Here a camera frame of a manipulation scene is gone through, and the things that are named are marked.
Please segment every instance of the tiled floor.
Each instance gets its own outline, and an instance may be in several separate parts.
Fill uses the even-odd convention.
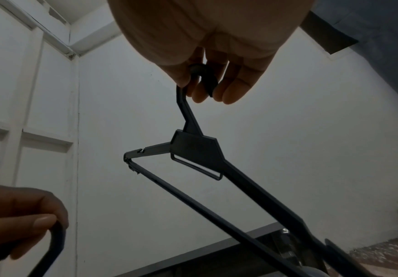
[[[398,238],[354,250],[350,255],[376,276],[398,277]],[[340,276],[333,270],[330,275]]]

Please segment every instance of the fingernail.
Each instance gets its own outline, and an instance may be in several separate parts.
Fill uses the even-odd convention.
[[[56,216],[49,214],[42,216],[35,220],[33,223],[33,230],[34,231],[46,231],[51,228],[54,223],[56,222]]]

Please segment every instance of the black object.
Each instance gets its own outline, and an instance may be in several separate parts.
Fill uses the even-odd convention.
[[[61,254],[65,244],[65,230],[62,225],[56,222],[50,229],[52,238],[47,253],[42,257],[36,267],[30,272],[28,277],[42,277],[52,266],[54,261]],[[6,259],[18,242],[10,242],[0,247],[0,261]]]
[[[190,66],[190,72],[192,75],[199,75],[202,78],[208,94],[212,96],[212,92],[217,85],[212,70],[203,64],[193,64]],[[304,221],[298,215],[225,160],[217,139],[203,135],[186,101],[186,89],[176,88],[176,101],[185,118],[184,129],[177,130],[170,142],[125,153],[124,161],[131,170],[138,174],[141,173],[155,182],[288,277],[308,277],[308,275],[182,191],[142,168],[132,161],[132,158],[170,153],[174,161],[187,165],[216,180],[225,176],[343,277],[373,277],[370,272],[354,262],[329,240],[326,240],[325,245],[321,243],[310,233]],[[219,173],[220,176],[176,159],[175,155],[211,169]]]

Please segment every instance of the ceiling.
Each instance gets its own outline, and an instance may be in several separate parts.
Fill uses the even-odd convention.
[[[46,2],[72,24],[106,3],[106,0],[46,0]]]

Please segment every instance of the hand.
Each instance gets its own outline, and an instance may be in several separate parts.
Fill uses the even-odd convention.
[[[25,255],[56,221],[68,228],[67,210],[52,193],[0,186],[0,245],[18,241],[12,259]]]
[[[252,88],[313,2],[108,0],[130,44],[178,86],[189,84],[187,95],[197,103],[208,95],[197,78],[190,80],[188,65],[202,63],[206,55],[217,79],[223,77],[213,97],[225,104]]]

